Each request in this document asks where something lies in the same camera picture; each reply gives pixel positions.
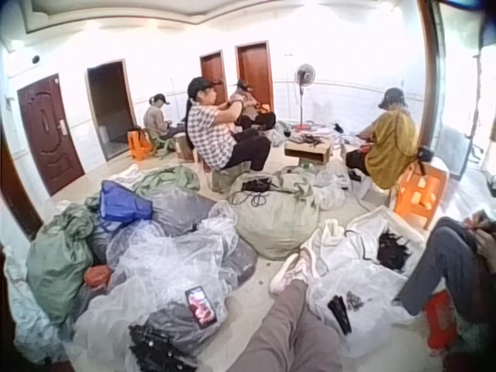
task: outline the checkered shirt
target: checkered shirt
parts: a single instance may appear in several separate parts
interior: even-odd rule
[[[188,135],[198,154],[215,171],[223,169],[236,141],[227,124],[215,124],[217,108],[193,103],[188,116]]]

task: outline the worker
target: worker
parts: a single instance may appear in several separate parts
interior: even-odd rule
[[[229,102],[214,106],[215,82],[194,78],[188,86],[186,104],[186,139],[190,148],[214,171],[251,162],[252,171],[261,171],[270,152],[270,140],[255,129],[232,133],[229,126],[239,118],[245,106],[254,105],[245,95],[234,95]]]
[[[169,105],[165,95],[159,93],[149,100],[150,107],[147,109],[143,123],[146,129],[150,131],[153,138],[160,137],[161,140],[169,140],[178,133],[184,133],[184,125],[178,124],[177,127],[171,126],[171,120],[164,120],[162,106]]]
[[[283,266],[270,284],[277,296],[262,325],[228,372],[340,372],[339,336],[310,311],[308,284],[316,278],[315,254],[307,249]]]
[[[273,129],[276,125],[276,114],[273,112],[257,111],[256,106],[260,104],[251,94],[253,88],[251,88],[243,80],[239,79],[236,87],[237,89],[234,93],[235,95],[244,95],[246,99],[255,102],[255,105],[247,105],[245,107],[241,113],[241,116],[236,121],[236,125],[241,126],[243,130],[247,130],[253,126],[258,126],[262,131]]]
[[[494,364],[487,363],[487,359],[493,358],[494,362],[496,346],[496,222],[484,211],[465,223],[448,217],[438,221],[394,305],[417,315],[442,278],[461,317],[474,324],[485,324],[490,331],[485,342],[478,340],[480,350],[474,356],[478,364],[474,370],[494,370]]]
[[[392,188],[417,157],[418,133],[407,107],[401,89],[388,89],[379,104],[386,112],[357,135],[370,146],[345,155],[347,167],[371,176],[383,189]]]

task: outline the standing fan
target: standing fan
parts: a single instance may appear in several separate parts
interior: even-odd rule
[[[296,130],[308,130],[310,126],[303,125],[303,88],[308,87],[315,80],[315,68],[309,64],[301,65],[294,74],[294,81],[300,87],[300,124],[295,127]]]

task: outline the person's hand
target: person's hand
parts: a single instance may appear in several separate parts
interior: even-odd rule
[[[475,232],[477,241],[477,252],[486,259],[489,271],[496,274],[496,239],[485,231]]]

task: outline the low table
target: low table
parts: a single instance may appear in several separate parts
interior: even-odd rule
[[[310,164],[323,165],[329,162],[334,147],[332,139],[322,138],[322,143],[314,146],[309,143],[294,143],[286,141],[284,155],[299,158],[300,167],[308,167]]]

